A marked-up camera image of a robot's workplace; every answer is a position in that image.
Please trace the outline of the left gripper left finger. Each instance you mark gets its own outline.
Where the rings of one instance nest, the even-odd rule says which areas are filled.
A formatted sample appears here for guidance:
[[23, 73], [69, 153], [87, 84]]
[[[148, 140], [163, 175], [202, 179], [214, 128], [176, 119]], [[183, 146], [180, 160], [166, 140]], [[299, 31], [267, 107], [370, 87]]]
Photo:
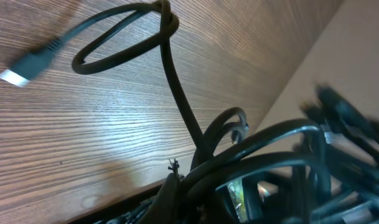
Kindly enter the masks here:
[[138, 224], [174, 223], [178, 184], [179, 178], [174, 173], [170, 173], [158, 191], [149, 210], [138, 221]]

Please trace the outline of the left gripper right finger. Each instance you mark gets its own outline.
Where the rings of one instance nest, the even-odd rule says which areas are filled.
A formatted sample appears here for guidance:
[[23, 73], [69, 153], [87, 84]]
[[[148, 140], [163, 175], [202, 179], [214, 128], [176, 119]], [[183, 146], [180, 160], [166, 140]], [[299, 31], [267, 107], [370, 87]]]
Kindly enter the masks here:
[[239, 223], [228, 189], [210, 192], [204, 201], [204, 223]]

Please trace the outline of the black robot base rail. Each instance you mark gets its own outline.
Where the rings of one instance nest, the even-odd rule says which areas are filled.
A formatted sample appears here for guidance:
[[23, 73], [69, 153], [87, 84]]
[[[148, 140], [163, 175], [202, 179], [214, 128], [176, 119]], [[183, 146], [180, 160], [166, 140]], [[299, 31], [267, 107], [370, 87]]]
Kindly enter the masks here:
[[95, 212], [82, 223], [136, 222], [149, 209], [160, 188], [161, 185], [152, 187], [129, 199]]

